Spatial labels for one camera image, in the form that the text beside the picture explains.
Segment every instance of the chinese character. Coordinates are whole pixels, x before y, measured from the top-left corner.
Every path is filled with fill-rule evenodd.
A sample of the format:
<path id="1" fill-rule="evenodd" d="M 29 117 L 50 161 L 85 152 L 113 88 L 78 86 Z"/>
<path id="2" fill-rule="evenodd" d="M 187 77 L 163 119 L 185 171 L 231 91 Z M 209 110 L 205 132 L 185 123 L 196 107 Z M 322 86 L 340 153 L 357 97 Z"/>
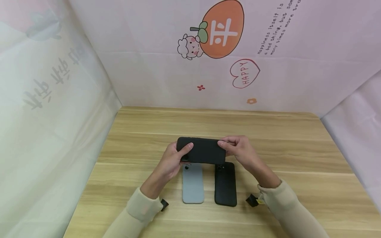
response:
<path id="1" fill-rule="evenodd" d="M 216 44 L 221 43 L 221 38 L 217 37 L 216 39 L 214 39 L 215 36 L 224 36 L 222 46 L 225 46 L 228 36 L 237 36 L 238 35 L 238 32 L 229 31 L 231 22 L 232 22 L 231 18 L 228 18 L 226 20 L 225 26 L 222 23 L 218 23 L 217 28 L 219 28 L 219 29 L 225 28 L 225 31 L 223 31 L 223 30 L 216 31 L 216 21 L 215 20 L 212 21 L 211 30 L 210 30 L 210 41 L 209 41 L 210 45 L 213 45 L 213 42 Z"/>
<path id="2" fill-rule="evenodd" d="M 48 102 L 50 102 L 50 99 L 51 99 L 51 91 L 48 91 L 49 90 L 49 85 L 42 81 L 41 83 L 38 82 L 36 79 L 33 79 L 33 81 L 37 84 L 37 86 L 40 88 L 35 88 L 34 91 L 37 93 L 37 95 L 39 97 L 42 97 L 42 99 L 45 99 L 46 97 L 49 96 L 48 98 Z M 30 100 L 26 100 L 26 99 L 23 99 L 23 101 L 28 104 L 28 105 L 31 105 L 32 106 L 32 110 L 39 107 L 39 108 L 42 108 L 42 103 L 36 98 L 36 94 L 31 94 L 30 92 L 28 91 L 25 91 L 24 94 L 30 99 Z"/>
<path id="3" fill-rule="evenodd" d="M 81 57 L 85 54 L 85 51 L 83 50 L 82 46 L 77 46 L 75 49 L 70 48 L 70 52 L 67 54 L 71 60 L 73 61 L 73 64 L 78 64 L 78 62 L 81 60 Z"/>
<path id="4" fill-rule="evenodd" d="M 66 76 L 70 70 L 68 70 L 68 65 L 65 60 L 62 60 L 61 58 L 58 58 L 61 65 L 58 66 L 58 70 L 54 67 L 52 67 L 54 75 L 51 73 L 50 75 L 56 80 L 56 84 L 64 84 L 63 78 L 61 77 L 60 73 L 64 73 L 62 76 Z"/>

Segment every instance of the forearm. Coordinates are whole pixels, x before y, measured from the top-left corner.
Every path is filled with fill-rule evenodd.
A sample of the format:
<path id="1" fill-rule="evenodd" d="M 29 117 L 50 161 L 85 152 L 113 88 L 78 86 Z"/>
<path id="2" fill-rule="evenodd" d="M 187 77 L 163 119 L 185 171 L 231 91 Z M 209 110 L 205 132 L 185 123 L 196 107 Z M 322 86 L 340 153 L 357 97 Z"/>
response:
<path id="1" fill-rule="evenodd" d="M 263 161 L 253 161 L 247 170 L 255 177 L 259 185 L 264 188 L 277 188 L 281 181 L 279 177 Z"/>
<path id="2" fill-rule="evenodd" d="M 263 199 L 283 230 L 291 238 L 328 238 L 324 228 L 312 214 L 299 202 L 296 194 L 285 181 L 277 188 L 263 188 Z"/>
<path id="3" fill-rule="evenodd" d="M 167 184 L 168 179 L 153 171 L 148 179 L 140 187 L 140 191 L 150 199 L 156 199 Z"/>
<path id="4" fill-rule="evenodd" d="M 137 238 L 162 208 L 159 197 L 148 198 L 137 188 L 103 238 Z"/>
<path id="5" fill-rule="evenodd" d="M 103 238 L 137 238 L 141 230 L 163 208 L 159 194 L 167 180 L 155 171 L 137 188 L 127 207 L 111 224 Z"/>

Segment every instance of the beige sleeve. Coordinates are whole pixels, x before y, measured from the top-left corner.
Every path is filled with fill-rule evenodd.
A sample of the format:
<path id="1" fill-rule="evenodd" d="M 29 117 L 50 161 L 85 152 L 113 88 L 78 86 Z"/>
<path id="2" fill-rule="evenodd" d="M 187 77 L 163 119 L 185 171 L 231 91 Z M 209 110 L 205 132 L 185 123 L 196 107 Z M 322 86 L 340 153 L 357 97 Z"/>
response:
<path id="1" fill-rule="evenodd" d="M 277 188 L 262 188 L 263 199 L 283 230 L 291 238 L 329 238 L 324 228 L 299 202 L 291 187 L 282 180 Z"/>
<path id="2" fill-rule="evenodd" d="M 137 188 L 103 238 L 137 238 L 162 208 L 159 198 L 150 199 Z"/>

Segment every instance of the white backdrop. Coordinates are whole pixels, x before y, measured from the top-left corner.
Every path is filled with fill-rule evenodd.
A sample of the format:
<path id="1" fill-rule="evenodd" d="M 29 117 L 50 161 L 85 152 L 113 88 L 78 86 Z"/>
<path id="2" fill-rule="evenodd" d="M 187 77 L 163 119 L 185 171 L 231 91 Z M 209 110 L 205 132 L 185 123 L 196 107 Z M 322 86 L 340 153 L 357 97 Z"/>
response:
<path id="1" fill-rule="evenodd" d="M 322 118 L 381 212 L 381 71 Z"/>
<path id="2" fill-rule="evenodd" d="M 241 0 L 241 10 L 233 0 L 221 9 L 219 0 L 70 2 L 123 105 L 322 117 L 381 69 L 380 1 Z M 203 19 L 209 38 L 200 44 L 191 27 Z M 213 20 L 237 34 L 225 46 Z M 231 70 L 242 59 L 250 61 Z"/>
<path id="3" fill-rule="evenodd" d="M 0 18 L 0 237 L 62 237 L 120 102 L 61 1 Z"/>

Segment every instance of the wooden table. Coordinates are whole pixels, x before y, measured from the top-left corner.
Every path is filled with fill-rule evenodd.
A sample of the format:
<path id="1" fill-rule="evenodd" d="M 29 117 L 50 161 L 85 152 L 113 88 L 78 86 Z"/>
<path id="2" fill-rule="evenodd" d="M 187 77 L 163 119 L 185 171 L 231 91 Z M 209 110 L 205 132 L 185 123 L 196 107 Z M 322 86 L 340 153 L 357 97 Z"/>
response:
<path id="1" fill-rule="evenodd" d="M 381 237 L 380 215 L 315 115 L 142 107 L 118 112 L 64 237 L 102 237 L 178 137 L 239 134 L 249 137 L 331 238 Z M 141 237 L 286 237 L 266 206 L 245 202 L 258 192 L 257 181 L 234 157 L 227 161 L 236 169 L 236 207 L 215 204 L 213 165 L 203 165 L 204 203 L 184 204 L 180 172 L 160 195 L 170 205 Z"/>

